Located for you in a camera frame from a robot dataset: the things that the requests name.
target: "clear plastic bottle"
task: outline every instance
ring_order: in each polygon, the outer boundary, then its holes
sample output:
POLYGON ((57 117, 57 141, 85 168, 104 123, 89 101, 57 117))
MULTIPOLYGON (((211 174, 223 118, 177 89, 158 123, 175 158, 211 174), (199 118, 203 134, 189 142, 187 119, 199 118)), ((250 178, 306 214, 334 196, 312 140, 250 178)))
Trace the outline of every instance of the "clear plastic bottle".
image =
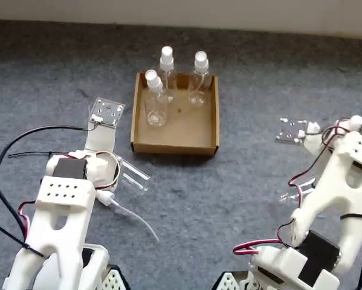
POLYGON ((163 84, 163 91, 167 95, 167 101, 171 103, 171 101, 175 98, 177 89, 173 49, 171 47, 162 47, 158 75, 163 84))
POLYGON ((167 121, 167 96, 163 93, 163 84, 155 70, 146 71, 149 93, 144 99, 147 122, 152 126, 162 126, 167 121))
POLYGON ((190 104, 200 107, 209 95, 212 76, 209 74, 209 61, 204 51, 195 54, 194 72, 189 78, 188 98, 190 104))

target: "hole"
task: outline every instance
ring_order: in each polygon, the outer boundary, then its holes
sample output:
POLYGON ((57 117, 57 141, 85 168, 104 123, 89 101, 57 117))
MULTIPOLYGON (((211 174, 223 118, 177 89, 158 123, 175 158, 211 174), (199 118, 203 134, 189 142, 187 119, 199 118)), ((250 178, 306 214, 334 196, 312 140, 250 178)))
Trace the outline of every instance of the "hole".
POLYGON ((61 230, 65 226, 66 220, 67 220, 67 216, 59 215, 57 217, 56 221, 54 222, 54 224, 52 224, 52 228, 55 231, 61 230))

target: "perforated metal plate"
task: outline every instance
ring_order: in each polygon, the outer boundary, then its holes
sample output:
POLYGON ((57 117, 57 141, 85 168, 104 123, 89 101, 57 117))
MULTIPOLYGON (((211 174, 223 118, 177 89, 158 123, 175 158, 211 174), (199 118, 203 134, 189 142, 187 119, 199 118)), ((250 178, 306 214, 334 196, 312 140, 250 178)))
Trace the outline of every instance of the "perforated metal plate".
POLYGON ((300 131, 307 130, 306 120, 294 120, 289 118, 280 118, 280 132, 276 136, 277 142, 284 142, 295 145, 302 145, 303 138, 300 137, 300 131))
POLYGON ((110 270, 102 283, 102 288, 99 290, 126 290, 126 287, 119 272, 117 270, 110 270))
POLYGON ((89 115, 89 121, 96 123, 96 117, 103 119, 102 125, 116 128, 117 123, 123 113, 124 105, 117 103, 116 101, 106 100, 104 98, 98 98, 95 101, 95 105, 89 115))

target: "white cable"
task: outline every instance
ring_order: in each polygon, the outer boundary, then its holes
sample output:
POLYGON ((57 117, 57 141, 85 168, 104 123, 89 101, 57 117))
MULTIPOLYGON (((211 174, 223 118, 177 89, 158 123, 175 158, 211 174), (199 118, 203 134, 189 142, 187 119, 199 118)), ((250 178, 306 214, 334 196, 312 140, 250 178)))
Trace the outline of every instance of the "white cable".
POLYGON ((154 236, 154 238, 157 240, 157 242, 159 242, 159 237, 157 236, 157 234, 155 233, 154 229, 149 225, 148 222, 146 222, 141 216, 137 215, 136 213, 134 213, 133 211, 128 210, 127 208, 121 206, 120 204, 118 204, 116 201, 114 201, 113 199, 110 200, 112 202, 112 204, 114 204, 116 207, 120 208, 121 210, 124 210, 125 212, 129 213, 132 216, 135 216, 138 220, 140 220, 142 223, 144 223, 149 230, 151 231, 152 235, 154 236))

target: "open cardboard box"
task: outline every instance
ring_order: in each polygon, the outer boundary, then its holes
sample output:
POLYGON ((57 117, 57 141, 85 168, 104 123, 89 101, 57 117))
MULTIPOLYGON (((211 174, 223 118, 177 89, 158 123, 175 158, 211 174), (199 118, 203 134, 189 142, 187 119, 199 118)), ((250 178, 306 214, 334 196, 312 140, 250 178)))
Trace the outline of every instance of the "open cardboard box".
POLYGON ((213 76, 210 97, 200 108, 187 99, 189 75, 178 74, 178 92, 169 104, 167 123, 147 123, 144 98, 148 93, 144 72, 137 74, 132 113, 131 148, 136 153, 167 153, 213 156, 219 147, 218 78, 213 76))

